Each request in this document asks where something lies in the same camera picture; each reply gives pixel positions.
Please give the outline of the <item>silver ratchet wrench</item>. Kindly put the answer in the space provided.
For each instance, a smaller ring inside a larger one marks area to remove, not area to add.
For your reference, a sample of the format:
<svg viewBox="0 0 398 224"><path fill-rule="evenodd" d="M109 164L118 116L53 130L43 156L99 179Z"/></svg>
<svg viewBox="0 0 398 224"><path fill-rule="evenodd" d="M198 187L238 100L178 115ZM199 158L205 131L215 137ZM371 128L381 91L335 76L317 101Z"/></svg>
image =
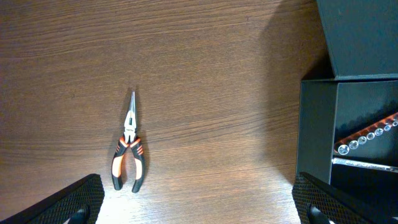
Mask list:
<svg viewBox="0 0 398 224"><path fill-rule="evenodd" d="M332 164L336 165L343 165L343 166L350 166L350 167L357 167L357 168L363 168L363 169L371 169L371 170L379 170L379 171L384 171L384 172L392 172L392 173L397 173L397 167L394 166L386 166L386 165L380 165L380 164L373 164L373 163L368 163L368 162L361 162L361 161L354 161L350 159L342 159L342 158L333 158Z"/></svg>

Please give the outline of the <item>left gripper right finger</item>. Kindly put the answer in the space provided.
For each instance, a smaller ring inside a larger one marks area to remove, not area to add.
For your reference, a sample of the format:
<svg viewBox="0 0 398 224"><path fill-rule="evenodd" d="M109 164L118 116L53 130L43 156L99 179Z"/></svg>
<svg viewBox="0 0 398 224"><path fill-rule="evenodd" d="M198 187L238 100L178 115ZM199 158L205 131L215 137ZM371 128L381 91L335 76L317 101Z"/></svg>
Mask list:
<svg viewBox="0 0 398 224"><path fill-rule="evenodd" d="M366 203L307 172L295 177L292 196L301 223L397 223Z"/></svg>

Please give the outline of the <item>orange black long-nose pliers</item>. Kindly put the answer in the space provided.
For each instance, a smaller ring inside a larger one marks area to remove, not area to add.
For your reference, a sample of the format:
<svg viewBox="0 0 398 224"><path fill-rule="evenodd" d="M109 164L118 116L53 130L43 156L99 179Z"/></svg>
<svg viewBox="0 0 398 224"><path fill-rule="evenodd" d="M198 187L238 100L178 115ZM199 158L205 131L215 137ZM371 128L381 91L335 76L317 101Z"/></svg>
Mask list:
<svg viewBox="0 0 398 224"><path fill-rule="evenodd" d="M124 132L119 138L116 150L111 164L111 177L115 190L121 190L123 187L122 161L125 152L131 149L136 165L136 176L132 187L133 193L140 191L144 182L146 171L146 164L144 158L144 147L141 139L137 135L137 108L136 108L136 93L131 92L131 99L129 107L124 120Z"/></svg>

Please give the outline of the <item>orange socket rail set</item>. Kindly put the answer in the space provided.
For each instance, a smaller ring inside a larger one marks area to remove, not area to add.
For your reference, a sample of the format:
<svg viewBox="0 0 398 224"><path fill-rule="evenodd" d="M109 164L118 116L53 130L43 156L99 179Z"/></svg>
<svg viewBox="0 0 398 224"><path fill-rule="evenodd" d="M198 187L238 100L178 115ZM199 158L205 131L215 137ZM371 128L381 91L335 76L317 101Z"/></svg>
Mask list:
<svg viewBox="0 0 398 224"><path fill-rule="evenodd" d="M397 127L397 113L389 115L372 125L356 131L349 136L335 142L333 146L334 153L345 156L352 150L356 150L359 146L365 145L368 141L389 132L392 128Z"/></svg>

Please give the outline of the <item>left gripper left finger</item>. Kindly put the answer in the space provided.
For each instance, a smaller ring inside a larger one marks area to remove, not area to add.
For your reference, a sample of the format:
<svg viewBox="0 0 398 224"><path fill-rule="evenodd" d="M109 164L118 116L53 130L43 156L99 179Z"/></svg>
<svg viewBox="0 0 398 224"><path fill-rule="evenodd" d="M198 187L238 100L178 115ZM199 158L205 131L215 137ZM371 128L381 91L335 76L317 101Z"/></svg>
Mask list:
<svg viewBox="0 0 398 224"><path fill-rule="evenodd" d="M2 223L94 224L104 200L98 174L89 174Z"/></svg>

